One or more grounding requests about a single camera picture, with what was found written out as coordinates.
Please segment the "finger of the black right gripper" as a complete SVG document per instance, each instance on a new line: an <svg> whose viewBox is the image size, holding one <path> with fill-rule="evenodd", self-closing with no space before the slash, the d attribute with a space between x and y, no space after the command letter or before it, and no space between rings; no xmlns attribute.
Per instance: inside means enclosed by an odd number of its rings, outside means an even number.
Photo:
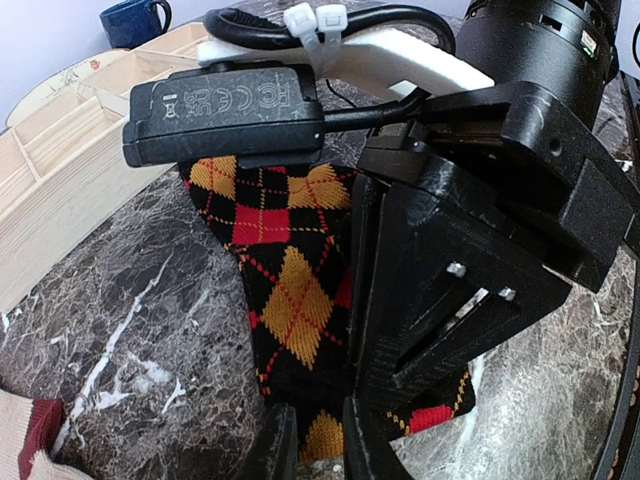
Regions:
<svg viewBox="0 0 640 480"><path fill-rule="evenodd" d="M377 411L406 405L565 302L570 285L508 226L495 191L473 178L356 180L357 398Z"/></svg>

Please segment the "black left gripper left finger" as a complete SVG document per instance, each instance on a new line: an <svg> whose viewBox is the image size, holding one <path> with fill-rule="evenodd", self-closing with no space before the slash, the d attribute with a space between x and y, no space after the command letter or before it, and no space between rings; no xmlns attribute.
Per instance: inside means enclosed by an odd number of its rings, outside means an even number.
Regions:
<svg viewBox="0 0 640 480"><path fill-rule="evenodd" d="M293 480L298 465L296 410L280 403L268 412L234 479Z"/></svg>

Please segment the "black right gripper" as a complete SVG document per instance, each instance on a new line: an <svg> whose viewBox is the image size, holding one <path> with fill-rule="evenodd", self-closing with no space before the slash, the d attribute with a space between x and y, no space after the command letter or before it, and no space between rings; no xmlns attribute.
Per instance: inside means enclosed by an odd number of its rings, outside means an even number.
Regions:
<svg viewBox="0 0 640 480"><path fill-rule="evenodd" d="M493 85L433 96L367 142L360 176L478 180L514 242L571 288L599 290L618 249L639 248L639 190L593 133L620 12L617 1L471 3L456 53Z"/></svg>

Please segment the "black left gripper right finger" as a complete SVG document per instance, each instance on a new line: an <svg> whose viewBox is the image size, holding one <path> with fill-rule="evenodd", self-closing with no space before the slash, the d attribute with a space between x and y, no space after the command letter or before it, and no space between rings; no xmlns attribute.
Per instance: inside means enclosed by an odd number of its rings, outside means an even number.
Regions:
<svg viewBox="0 0 640 480"><path fill-rule="evenodd" d="M412 480L390 443L381 436L376 418L357 398L343 404L345 478Z"/></svg>

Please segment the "black argyle sock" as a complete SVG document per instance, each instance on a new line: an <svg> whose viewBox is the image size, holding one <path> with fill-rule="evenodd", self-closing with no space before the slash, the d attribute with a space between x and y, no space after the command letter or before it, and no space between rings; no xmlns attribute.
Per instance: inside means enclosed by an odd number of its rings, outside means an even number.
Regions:
<svg viewBox="0 0 640 480"><path fill-rule="evenodd" d="M232 156L178 167L196 210L241 273L258 385L295 408L304 464L342 455L357 174L320 164L243 169Z"/></svg>

